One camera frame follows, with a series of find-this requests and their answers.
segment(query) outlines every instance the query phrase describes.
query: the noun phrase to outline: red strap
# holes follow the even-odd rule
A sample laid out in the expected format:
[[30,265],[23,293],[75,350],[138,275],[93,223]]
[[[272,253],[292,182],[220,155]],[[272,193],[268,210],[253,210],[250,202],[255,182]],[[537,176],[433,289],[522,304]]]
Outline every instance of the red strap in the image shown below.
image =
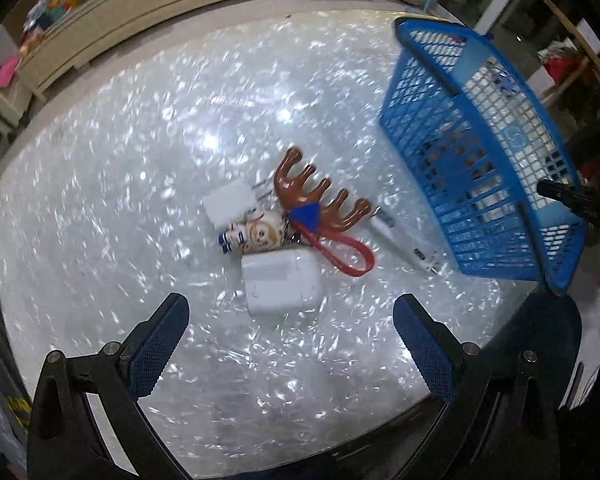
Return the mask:
[[323,238],[327,238],[329,240],[333,240],[334,242],[339,242],[343,245],[349,246],[355,249],[362,259],[365,261],[364,269],[354,269],[353,267],[348,266],[345,262],[339,259],[335,254],[333,254],[328,248],[320,243],[318,237],[310,232],[306,227],[304,227],[301,223],[291,222],[291,227],[298,231],[312,246],[318,249],[327,260],[329,260],[335,267],[340,269],[345,274],[349,276],[353,276],[358,278],[368,273],[371,269],[374,268],[376,264],[376,258],[374,257],[373,252],[369,249],[365,244],[359,242],[355,238],[351,238],[350,236],[344,235],[337,231],[332,231],[330,229],[325,229],[324,227],[318,228],[316,234],[320,235]]

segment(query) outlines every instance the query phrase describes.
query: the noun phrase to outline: blue textured gripper pad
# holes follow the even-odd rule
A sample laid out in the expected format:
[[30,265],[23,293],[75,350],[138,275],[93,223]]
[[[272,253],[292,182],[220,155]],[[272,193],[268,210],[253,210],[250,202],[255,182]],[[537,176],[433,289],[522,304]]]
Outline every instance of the blue textured gripper pad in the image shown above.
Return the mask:
[[128,390],[136,398],[149,395],[180,337],[189,325],[189,304],[181,298],[171,305],[128,366]]
[[431,393],[450,403],[454,395],[453,363],[427,328],[422,313],[414,312],[404,296],[394,302],[394,326]]

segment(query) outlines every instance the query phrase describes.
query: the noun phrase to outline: pink object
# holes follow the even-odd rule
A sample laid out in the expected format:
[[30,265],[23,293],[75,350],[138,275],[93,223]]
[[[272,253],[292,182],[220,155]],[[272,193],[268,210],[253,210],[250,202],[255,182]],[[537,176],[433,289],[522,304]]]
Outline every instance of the pink object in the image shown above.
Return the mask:
[[19,60],[18,56],[13,56],[0,67],[0,88],[7,88],[9,86],[13,74],[16,73]]

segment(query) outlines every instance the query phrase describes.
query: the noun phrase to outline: cartoon character figurine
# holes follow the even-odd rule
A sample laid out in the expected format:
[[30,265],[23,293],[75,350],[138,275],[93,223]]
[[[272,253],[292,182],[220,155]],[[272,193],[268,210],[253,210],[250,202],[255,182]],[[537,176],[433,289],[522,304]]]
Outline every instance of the cartoon character figurine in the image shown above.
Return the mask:
[[218,236],[224,254],[238,249],[242,254],[272,251],[282,245],[285,219],[282,213],[253,207],[244,214],[244,223],[234,223]]

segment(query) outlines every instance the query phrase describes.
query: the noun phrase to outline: blue plastic basket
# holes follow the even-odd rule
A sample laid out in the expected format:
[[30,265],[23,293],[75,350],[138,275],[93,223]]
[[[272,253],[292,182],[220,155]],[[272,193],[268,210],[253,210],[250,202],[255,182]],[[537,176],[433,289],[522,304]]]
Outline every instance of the blue plastic basket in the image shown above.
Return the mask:
[[455,23],[399,18],[403,46],[380,124],[465,274],[566,290],[587,223],[536,193],[578,184],[554,124],[489,41]]

